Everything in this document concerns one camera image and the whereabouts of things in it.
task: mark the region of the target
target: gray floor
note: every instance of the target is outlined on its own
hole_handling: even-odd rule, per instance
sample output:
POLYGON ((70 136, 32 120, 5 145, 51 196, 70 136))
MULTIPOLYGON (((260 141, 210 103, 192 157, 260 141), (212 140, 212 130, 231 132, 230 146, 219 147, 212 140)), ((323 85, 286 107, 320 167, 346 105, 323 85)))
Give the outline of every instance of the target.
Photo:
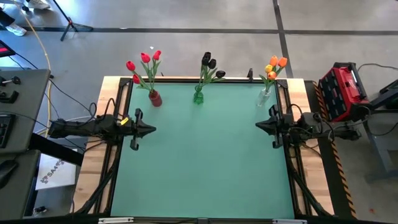
MULTIPOLYGON (((272 0, 59 0, 58 3, 75 22, 95 28, 277 29, 272 0)), ((34 26, 67 24, 51 5, 51 11, 26 13, 34 26)), ((279 6, 284 29, 288 30, 398 30, 398 2, 395 0, 279 0, 279 6)), ((13 15, 18 24, 26 26, 14 6, 6 6, 5 11, 13 15)), ((97 101, 104 76, 130 75, 124 64, 127 60, 138 62, 141 52, 162 50, 159 71, 166 76, 186 76, 198 75, 203 52, 211 51, 218 60, 218 67, 229 77, 246 76, 249 68, 254 69, 254 74, 262 73, 271 55, 282 54, 278 34, 80 32, 69 33, 64 42, 59 41, 61 32, 38 34, 47 49, 54 82, 85 105, 97 101)), ((16 37, 0 31, 0 39, 39 68, 47 67, 33 33, 16 37)), ((286 35, 293 76, 306 80, 318 80, 334 62, 397 66, 397 41, 398 35, 286 35)), ((29 66, 17 56, 14 59, 24 67, 29 66)), ((0 66, 17 65, 2 58, 0 66)), ((360 74, 371 98, 398 75, 396 71, 377 67, 364 67, 360 74)), ((54 88, 52 99, 65 119, 87 115, 81 106, 54 88)), ((46 121, 46 111, 44 101, 39 121, 46 121)), ((372 122, 377 126, 377 119, 372 122)), ((389 128, 385 124, 374 132, 389 128)), ((398 180, 369 184, 364 179, 377 169, 367 138, 357 142, 337 141, 337 144, 359 219, 398 222, 395 210, 398 180)), ((63 194, 55 194, 55 191, 43 195, 63 194)), ((68 203, 67 198, 60 198, 59 202, 68 203)), ((59 205, 42 202, 50 209, 58 209, 54 214, 68 211, 67 205, 59 210, 59 205)))

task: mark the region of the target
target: hazard stripe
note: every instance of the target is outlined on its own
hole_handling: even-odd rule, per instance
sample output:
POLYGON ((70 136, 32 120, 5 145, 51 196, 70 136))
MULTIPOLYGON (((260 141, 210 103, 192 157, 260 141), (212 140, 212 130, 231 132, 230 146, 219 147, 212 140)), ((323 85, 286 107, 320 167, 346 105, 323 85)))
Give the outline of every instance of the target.
MULTIPOLYGON (((326 110, 325 103, 323 102, 321 91, 318 89, 317 83, 313 82, 313 84, 315 86, 315 92, 316 92, 316 94, 318 96, 318 101, 319 101, 319 105, 320 105, 320 108, 321 108, 322 117, 326 119, 327 118, 327 110, 326 110)), ((337 148, 336 148, 335 143, 331 143, 331 147, 332 147, 333 153, 335 155, 335 160, 336 160, 337 168, 339 169, 341 182, 343 183, 343 188, 344 188, 344 191, 346 192, 346 198, 347 198, 347 201, 348 201, 348 205, 349 205, 349 207, 351 209, 351 215, 354 218, 357 218, 356 212, 355 212, 355 208, 354 208, 354 204, 353 204, 353 199, 351 198, 351 193, 350 193, 350 191, 348 189, 346 176, 344 175, 343 166, 341 165, 340 157, 338 156, 338 152, 337 152, 337 148)))

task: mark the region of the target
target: shoe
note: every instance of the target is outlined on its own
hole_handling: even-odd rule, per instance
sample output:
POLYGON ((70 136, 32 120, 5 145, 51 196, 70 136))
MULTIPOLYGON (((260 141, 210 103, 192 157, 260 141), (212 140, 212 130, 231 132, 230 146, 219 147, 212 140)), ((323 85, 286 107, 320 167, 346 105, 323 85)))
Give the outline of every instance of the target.
POLYGON ((50 9, 50 5, 42 2, 42 0, 30 0, 27 7, 34 9, 50 9))
POLYGON ((6 29, 13 34, 22 37, 26 34, 26 30, 13 22, 11 25, 6 26, 6 29))

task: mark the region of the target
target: green tabletop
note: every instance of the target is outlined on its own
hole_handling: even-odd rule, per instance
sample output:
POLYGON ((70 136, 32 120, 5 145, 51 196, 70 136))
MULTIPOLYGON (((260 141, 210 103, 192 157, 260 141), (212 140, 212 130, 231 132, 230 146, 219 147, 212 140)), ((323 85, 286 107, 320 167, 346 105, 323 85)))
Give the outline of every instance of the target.
POLYGON ((193 103, 193 83, 156 83, 163 105, 133 89, 129 112, 140 108, 157 131, 124 138, 112 216, 294 218, 282 149, 255 127, 269 118, 275 90, 264 107, 261 84, 212 83, 205 102, 193 103))

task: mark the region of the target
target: tulip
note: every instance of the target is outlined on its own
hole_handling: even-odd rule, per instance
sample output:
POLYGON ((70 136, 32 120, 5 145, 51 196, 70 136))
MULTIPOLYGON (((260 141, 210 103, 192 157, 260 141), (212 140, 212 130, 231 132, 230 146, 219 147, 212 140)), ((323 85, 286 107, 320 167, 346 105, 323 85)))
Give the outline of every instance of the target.
POLYGON ((275 80, 275 78, 276 78, 276 72, 270 72, 270 73, 268 73, 268 79, 269 80, 275 80))
POLYGON ((279 65, 281 68, 285 67, 285 66, 287 65, 287 58, 282 57, 282 58, 279 60, 278 65, 279 65))
POLYGON ((145 54, 145 53, 141 53, 141 60, 144 63, 149 63, 150 62, 150 56, 145 54))
POLYGON ((267 65, 266 67, 265 67, 265 71, 266 71, 266 73, 268 74, 268 73, 270 73, 271 71, 272 71, 272 69, 273 69, 274 67, 272 66, 272 65, 267 65))
POLYGON ((210 52, 206 52, 203 56, 203 58, 201 59, 201 64, 204 66, 207 66, 209 64, 211 58, 211 53, 210 52))
POLYGON ((139 77, 138 77, 138 75, 134 74, 134 75, 132 76, 132 81, 133 81, 135 84, 139 84, 139 77))
POLYGON ((216 67, 217 61, 216 59, 211 59, 208 66, 210 69, 214 69, 216 67))
POLYGON ((269 60, 269 64, 275 67, 278 64, 278 57, 276 57, 275 55, 272 56, 271 59, 269 60))
POLYGON ((161 53, 162 53, 161 51, 157 50, 157 51, 155 52, 154 56, 153 56, 153 59, 154 59, 154 60, 159 60, 159 57, 160 57, 160 54, 161 54, 161 53))
POLYGON ((136 69, 136 65, 131 61, 126 62, 126 67, 128 70, 132 72, 136 69))
POLYGON ((223 78, 224 76, 225 76, 225 72, 224 71, 218 70, 216 72, 216 77, 217 78, 223 78))

